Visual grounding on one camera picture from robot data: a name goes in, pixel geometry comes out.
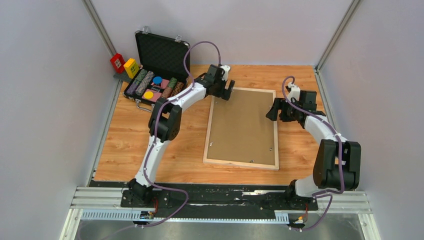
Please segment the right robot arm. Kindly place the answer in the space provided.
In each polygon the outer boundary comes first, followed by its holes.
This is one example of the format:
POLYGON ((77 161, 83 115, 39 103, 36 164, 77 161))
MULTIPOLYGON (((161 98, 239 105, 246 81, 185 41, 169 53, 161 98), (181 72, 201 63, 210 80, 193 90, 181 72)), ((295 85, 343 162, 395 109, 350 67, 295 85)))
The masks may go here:
POLYGON ((353 191, 359 186, 361 145, 341 136, 317 110, 317 93, 301 90, 286 98, 276 97, 265 115, 271 121, 297 122, 319 144, 312 174, 290 182, 285 191, 286 204, 298 209, 316 197, 353 191))

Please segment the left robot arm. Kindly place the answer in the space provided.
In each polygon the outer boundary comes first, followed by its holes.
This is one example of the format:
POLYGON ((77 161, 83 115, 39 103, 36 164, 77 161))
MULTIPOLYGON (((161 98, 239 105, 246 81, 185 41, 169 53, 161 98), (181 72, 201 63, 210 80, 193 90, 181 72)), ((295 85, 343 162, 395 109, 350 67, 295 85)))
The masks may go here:
POLYGON ((166 148, 180 131, 183 113, 207 96, 229 100, 235 85, 235 81, 231 80, 226 88, 230 71, 229 65, 212 64, 186 89, 170 98, 160 97, 156 102, 148 122, 146 153, 137 174, 128 182, 128 193, 140 206, 149 206, 153 201, 157 170, 166 148))

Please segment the black poker chip case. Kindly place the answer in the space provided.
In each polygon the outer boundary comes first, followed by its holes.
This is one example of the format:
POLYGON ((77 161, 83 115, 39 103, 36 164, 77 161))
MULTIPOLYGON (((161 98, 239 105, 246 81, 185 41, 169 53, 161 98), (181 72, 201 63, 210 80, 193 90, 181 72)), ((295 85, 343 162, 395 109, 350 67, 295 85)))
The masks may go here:
POLYGON ((181 40, 180 36, 171 38, 149 33, 145 29, 136 31, 134 36, 139 60, 142 65, 142 69, 139 71, 152 72, 153 77, 150 78, 146 87, 137 90, 143 80, 142 77, 136 79, 139 75, 137 73, 123 91, 125 98, 152 105, 162 96, 171 78, 177 79, 184 86, 187 85, 189 75, 185 70, 184 64, 190 69, 190 56, 187 56, 186 59, 184 57, 190 48, 188 42, 181 40), (157 76, 162 77, 161 85, 153 84, 153 78, 157 76), (143 98, 146 91, 154 92, 152 100, 143 98))

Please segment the blue round chip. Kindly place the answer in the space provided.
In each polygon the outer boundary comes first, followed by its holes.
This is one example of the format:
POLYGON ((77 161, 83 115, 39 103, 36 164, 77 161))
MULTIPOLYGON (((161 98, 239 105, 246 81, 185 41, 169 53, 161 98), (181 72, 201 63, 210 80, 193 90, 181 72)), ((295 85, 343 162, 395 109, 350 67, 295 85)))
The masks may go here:
POLYGON ((162 81, 163 81, 163 79, 162 79, 162 77, 160 77, 160 76, 155 76, 155 77, 152 79, 152 83, 153 83, 154 85, 161 85, 161 84, 162 84, 162 81))

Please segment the yellow round chip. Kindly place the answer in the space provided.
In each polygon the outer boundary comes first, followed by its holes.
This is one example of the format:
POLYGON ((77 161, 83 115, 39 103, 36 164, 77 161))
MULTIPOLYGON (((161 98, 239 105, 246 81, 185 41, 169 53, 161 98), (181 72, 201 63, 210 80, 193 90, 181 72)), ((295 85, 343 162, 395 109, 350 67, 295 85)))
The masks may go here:
POLYGON ((152 91, 150 91, 150 90, 147 90, 144 94, 143 94, 143 98, 144 99, 146 99, 146 100, 152 100, 152 98, 154 98, 155 97, 155 93, 154 92, 152 92, 152 91))

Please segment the yellow toy house block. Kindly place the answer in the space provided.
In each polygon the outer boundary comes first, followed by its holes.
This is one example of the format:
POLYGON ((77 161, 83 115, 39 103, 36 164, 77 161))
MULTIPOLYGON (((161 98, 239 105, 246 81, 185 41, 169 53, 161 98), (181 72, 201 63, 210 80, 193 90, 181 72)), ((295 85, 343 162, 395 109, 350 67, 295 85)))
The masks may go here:
POLYGON ((130 79, 133 79, 140 70, 140 67, 134 58, 129 58, 123 67, 130 79))

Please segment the red toy house block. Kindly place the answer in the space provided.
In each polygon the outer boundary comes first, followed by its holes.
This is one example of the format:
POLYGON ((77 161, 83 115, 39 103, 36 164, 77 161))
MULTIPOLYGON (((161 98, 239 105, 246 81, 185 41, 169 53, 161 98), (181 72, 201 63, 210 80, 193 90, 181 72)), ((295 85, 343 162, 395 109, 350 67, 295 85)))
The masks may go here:
POLYGON ((116 53, 109 61, 116 73, 122 74, 125 71, 124 65, 126 62, 120 53, 116 53))

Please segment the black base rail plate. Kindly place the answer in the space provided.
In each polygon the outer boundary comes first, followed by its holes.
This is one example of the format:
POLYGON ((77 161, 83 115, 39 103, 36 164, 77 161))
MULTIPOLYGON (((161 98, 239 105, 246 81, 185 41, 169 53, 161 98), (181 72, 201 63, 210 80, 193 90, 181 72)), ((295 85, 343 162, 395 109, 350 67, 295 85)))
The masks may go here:
POLYGON ((161 183, 142 190, 132 184, 121 192, 123 208, 153 209, 155 217, 188 219, 271 219, 275 211, 318 210, 313 198, 295 196, 286 185, 161 183))

